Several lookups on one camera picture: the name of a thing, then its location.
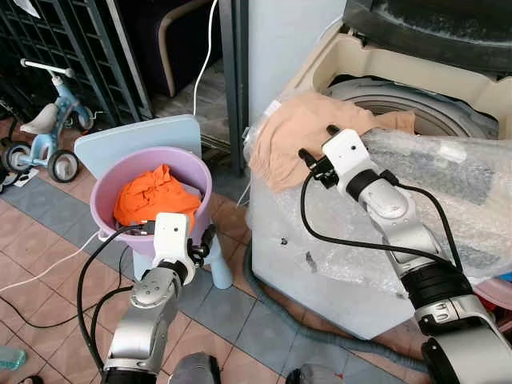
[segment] washing machine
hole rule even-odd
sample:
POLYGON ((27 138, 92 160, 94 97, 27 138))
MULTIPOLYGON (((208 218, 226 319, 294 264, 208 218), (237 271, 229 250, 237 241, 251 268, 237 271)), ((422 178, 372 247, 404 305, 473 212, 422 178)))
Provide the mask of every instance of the washing machine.
MULTIPOLYGON (((512 5, 441 0, 349 0, 282 98, 316 90, 376 114, 416 113, 418 134, 512 138, 512 5)), ((253 180, 251 206, 271 200, 253 180)), ((252 220, 253 270, 265 283, 340 328, 374 336, 404 322, 404 298, 286 262, 252 220)))

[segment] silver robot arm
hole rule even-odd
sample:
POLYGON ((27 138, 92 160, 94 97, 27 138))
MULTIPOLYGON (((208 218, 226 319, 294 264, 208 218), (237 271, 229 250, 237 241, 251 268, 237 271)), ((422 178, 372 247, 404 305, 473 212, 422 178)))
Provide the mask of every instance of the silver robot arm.
MULTIPOLYGON (((315 164, 308 154, 301 157, 313 172, 320 166, 317 179, 324 185, 335 184, 341 194, 350 195, 361 205, 382 234, 383 243, 449 261, 432 232, 419 220, 409 192, 377 174, 377 166, 355 131, 337 133, 324 144, 322 152, 325 157, 315 164)), ((510 344, 473 294, 463 272, 414 254, 388 251, 387 255, 409 293, 421 331, 432 336, 422 345, 422 353, 435 382, 511 383, 510 344)))
POLYGON ((214 228, 206 230, 200 246, 192 246, 188 233, 186 215, 157 215, 153 268, 131 291, 130 307, 114 332, 102 382, 156 382, 182 286, 192 281, 195 268, 208 255, 214 228))

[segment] white cable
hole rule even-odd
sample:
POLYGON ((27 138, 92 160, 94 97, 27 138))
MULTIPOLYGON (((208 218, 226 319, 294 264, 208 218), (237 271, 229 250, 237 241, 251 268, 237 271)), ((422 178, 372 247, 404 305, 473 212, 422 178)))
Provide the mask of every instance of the white cable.
POLYGON ((61 262, 65 262, 66 260, 69 260, 70 258, 76 256, 77 254, 79 254, 80 252, 82 252, 86 246, 93 241, 93 239, 98 235, 99 231, 94 233, 90 238, 89 240, 86 241, 86 243, 79 249, 77 250, 76 252, 74 252, 73 254, 70 254, 69 256, 66 256, 65 258, 61 258, 58 262, 56 262, 55 264, 53 264, 52 266, 50 266, 47 270, 45 270, 44 272, 42 272, 41 274, 35 276, 34 278, 29 278, 28 280, 25 280, 24 282, 16 282, 15 284, 11 284, 10 286, 4 286, 3 288, 0 289, 0 293, 3 292, 4 290, 9 290, 10 288, 15 288, 16 286, 22 286, 23 284, 27 284, 29 282, 32 282, 34 280, 37 280, 39 278, 42 278, 45 274, 47 274, 48 272, 50 272, 53 268, 55 268, 56 266, 58 266, 61 262))
POLYGON ((211 54, 211 30, 212 25, 214 23, 214 12, 215 12, 215 6, 217 5, 218 0, 214 0, 214 2, 211 5, 210 8, 210 18, 208 19, 208 53, 206 54, 206 59, 204 64, 202 65, 201 72, 199 72, 198 79, 195 81, 194 86, 194 116, 196 112, 196 105, 198 101, 198 85, 201 81, 202 74, 204 73, 206 66, 208 65, 208 61, 210 60, 210 54, 211 54))
POLYGON ((318 36, 317 38, 317 41, 316 42, 319 42, 320 40, 322 40, 324 34, 326 34, 326 32, 329 30, 329 28, 331 28, 334 24, 336 24, 337 22, 340 22, 343 18, 343 14, 340 14, 335 20, 333 20, 332 22, 329 23, 328 26, 326 26, 324 28, 324 30, 320 33, 320 35, 318 36))
POLYGON ((237 201, 237 208, 240 206, 240 203, 242 202, 242 199, 243 199, 243 197, 246 195, 247 191, 249 190, 249 187, 250 187, 250 180, 249 180, 249 182, 247 183, 246 188, 243 190, 243 192, 242 192, 242 196, 240 196, 240 199, 237 201))

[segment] white wall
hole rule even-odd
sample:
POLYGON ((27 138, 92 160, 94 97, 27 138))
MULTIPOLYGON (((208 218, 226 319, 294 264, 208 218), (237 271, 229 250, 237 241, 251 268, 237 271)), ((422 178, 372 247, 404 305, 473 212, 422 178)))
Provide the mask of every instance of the white wall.
POLYGON ((302 66, 346 0, 249 1, 249 120, 253 123, 302 66))

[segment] gray hose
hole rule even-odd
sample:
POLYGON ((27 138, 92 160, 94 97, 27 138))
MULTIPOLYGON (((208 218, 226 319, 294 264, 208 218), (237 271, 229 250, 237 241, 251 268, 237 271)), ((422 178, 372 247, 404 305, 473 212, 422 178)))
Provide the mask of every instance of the gray hose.
POLYGON ((273 300, 263 290, 263 288, 261 288, 260 281, 256 276, 254 276, 254 272, 252 271, 251 266, 252 246, 249 244, 246 249, 246 255, 243 259, 243 274, 246 280, 256 295, 260 297, 263 304, 265 304, 268 309, 278 315, 282 320, 284 320, 286 324, 296 330, 300 335, 315 340, 316 342, 324 342, 327 344, 340 346, 346 350, 356 350, 358 352, 370 352, 371 354, 378 354, 406 368, 411 368, 412 370, 417 370, 423 373, 427 372, 424 362, 409 356, 404 356, 403 354, 399 354, 391 348, 388 348, 387 346, 377 342, 361 340, 358 338, 345 338, 339 334, 333 334, 331 332, 325 332, 323 330, 316 330, 314 328, 304 326, 295 320, 295 318, 289 314, 288 311, 286 311, 278 302, 273 300))

